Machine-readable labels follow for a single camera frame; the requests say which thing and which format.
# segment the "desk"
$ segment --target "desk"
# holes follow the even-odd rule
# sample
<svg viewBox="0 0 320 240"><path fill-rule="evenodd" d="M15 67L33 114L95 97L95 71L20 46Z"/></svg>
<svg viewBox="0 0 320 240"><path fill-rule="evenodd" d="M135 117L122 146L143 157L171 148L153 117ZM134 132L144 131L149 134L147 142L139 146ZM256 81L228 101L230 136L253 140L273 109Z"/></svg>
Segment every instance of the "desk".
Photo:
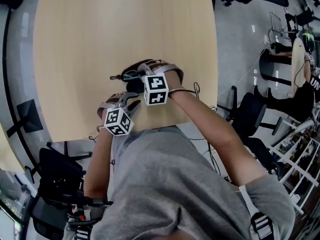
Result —
<svg viewBox="0 0 320 240"><path fill-rule="evenodd" d="M24 173L25 169L17 154L12 149L6 131L0 122L0 169L4 171Z"/></svg>
<svg viewBox="0 0 320 240"><path fill-rule="evenodd" d="M38 97L53 142L96 135L101 102L126 90L110 76L145 59L184 71L200 99L217 105L217 37L212 0L39 0L33 39ZM141 109L134 131L189 121L171 100Z"/></svg>
<svg viewBox="0 0 320 240"><path fill-rule="evenodd" d="M305 74L302 66L305 62L305 46L300 38L296 38L292 47L292 57L275 56L266 49L260 57L259 69L263 79L279 82L284 85L291 86L292 95L305 83ZM274 63L282 63L291 65L291 80L285 80L274 77Z"/></svg>

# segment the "gray floor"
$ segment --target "gray floor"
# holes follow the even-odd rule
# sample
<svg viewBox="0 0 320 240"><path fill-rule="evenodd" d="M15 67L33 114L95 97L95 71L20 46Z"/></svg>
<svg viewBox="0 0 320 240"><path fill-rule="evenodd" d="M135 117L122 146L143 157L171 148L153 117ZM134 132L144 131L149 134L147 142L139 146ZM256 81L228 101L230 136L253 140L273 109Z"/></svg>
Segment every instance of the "gray floor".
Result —
<svg viewBox="0 0 320 240"><path fill-rule="evenodd" d="M298 14L302 12L296 0L290 0L289 2L289 13ZM50 134L46 128L38 100L34 75L33 31L37 3L38 0L24 0L23 4L12 13L7 45L7 71L13 104L16 106L34 99L44 127L41 131L24 133L27 144L36 160L38 160L39 149L50 141ZM320 16L320 9L313 9ZM259 72L258 59L260 53L266 48L264 39L271 28L271 14L277 15L281 19L282 28L285 28L285 9L282 6L267 1L254 0L249 4L233 2L232 6L226 7L220 0L216 0L214 15L218 45L219 104L227 107L231 106L232 90L230 87L232 85L238 88L238 103L240 104L244 94L252 91L254 83L258 84L262 92L265 92L267 87L271 87L276 98L287 98L287 93L290 92L289 86L265 81L261 78ZM273 19L277 30L280 31L279 20L275 16L273 16ZM312 26L315 30L320 30L319 23L312 23ZM290 42L280 35L272 34L271 40L275 38L284 45L290 45ZM288 80L291 78L290 66L277 64L275 69L279 78ZM226 116L221 110L218 113ZM287 118L287 115L267 109L263 122L275 124L279 117ZM192 123L182 124L179 127L189 138L202 138L202 135ZM282 124L278 133L272 136L272 130L259 128L254 136L268 145L281 139L288 130L288 127ZM193 143L200 154L208 150L207 142L204 140L193 141ZM61 143L55 143L54 146L61 151L63 150ZM84 154L92 151L93 147L94 143L91 140L69 142L71 155ZM204 156L210 160L208 152ZM226 176L227 173L218 155L215 154L214 156L218 161L221 174ZM86 169L89 161L89 159L86 159L79 163Z"/></svg>

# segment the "wooden table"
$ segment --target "wooden table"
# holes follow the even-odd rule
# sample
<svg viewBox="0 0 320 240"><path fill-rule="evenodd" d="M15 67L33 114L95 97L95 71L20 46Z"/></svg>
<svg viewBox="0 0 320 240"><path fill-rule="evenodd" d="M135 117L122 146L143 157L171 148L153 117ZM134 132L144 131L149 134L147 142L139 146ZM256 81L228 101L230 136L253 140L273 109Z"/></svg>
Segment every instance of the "wooden table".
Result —
<svg viewBox="0 0 320 240"><path fill-rule="evenodd" d="M113 93L109 80L145 59L184 71L183 85L200 85L200 99L216 106L218 58L212 0L39 0L33 40L38 97L54 142L96 135L96 111ZM134 130L185 123L171 100L142 106Z"/></svg>
<svg viewBox="0 0 320 240"><path fill-rule="evenodd" d="M15 173L24 173L25 169L17 154L12 149L7 132L0 122L0 169Z"/></svg>
<svg viewBox="0 0 320 240"><path fill-rule="evenodd" d="M291 86L291 94L294 96L298 87L301 87L306 81L304 69L302 68L305 63L305 52L304 43L298 37L294 40L292 46L292 57L277 56L271 54L268 49L264 50L259 61L262 78ZM274 77L274 63L291 65L291 80Z"/></svg>

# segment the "person in background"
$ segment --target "person in background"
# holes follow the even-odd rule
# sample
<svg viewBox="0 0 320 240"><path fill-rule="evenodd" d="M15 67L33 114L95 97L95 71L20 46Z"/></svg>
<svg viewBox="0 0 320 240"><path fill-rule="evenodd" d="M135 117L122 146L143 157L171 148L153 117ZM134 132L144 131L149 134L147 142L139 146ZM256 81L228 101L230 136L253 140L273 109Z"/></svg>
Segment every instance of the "person in background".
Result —
<svg viewBox="0 0 320 240"><path fill-rule="evenodd" d="M253 94L263 101L268 109L284 112L297 121L303 122L311 116L314 103L320 101L318 70L315 68L314 59L309 53L304 55L303 70L306 82L296 90L293 98L277 99L273 97L270 87L267 89L266 97L263 97L257 85L253 87Z"/></svg>
<svg viewBox="0 0 320 240"><path fill-rule="evenodd" d="M165 78L169 90L183 88L175 70L166 71ZM288 239L295 212L277 176L268 174L230 124L193 94L176 91L169 97L217 151L234 185L214 171L176 126L115 137L102 128L84 195L107 198L113 146L113 204L91 209L91 219L102 219L90 239L248 240L268 234ZM74 236L66 227L64 239Z"/></svg>

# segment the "gray t-shirt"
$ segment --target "gray t-shirt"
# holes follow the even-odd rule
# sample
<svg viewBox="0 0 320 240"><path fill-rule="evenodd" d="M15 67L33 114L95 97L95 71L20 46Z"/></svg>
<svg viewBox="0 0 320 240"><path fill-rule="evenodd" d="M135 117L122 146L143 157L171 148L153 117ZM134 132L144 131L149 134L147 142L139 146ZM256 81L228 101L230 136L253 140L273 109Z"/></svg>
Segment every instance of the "gray t-shirt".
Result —
<svg viewBox="0 0 320 240"><path fill-rule="evenodd" d="M197 240L250 239L250 214L239 189L216 174L180 131L147 131L120 148L125 149L115 152L114 203L91 239L152 239L177 229ZM277 177L258 178L246 190L287 239L295 212Z"/></svg>

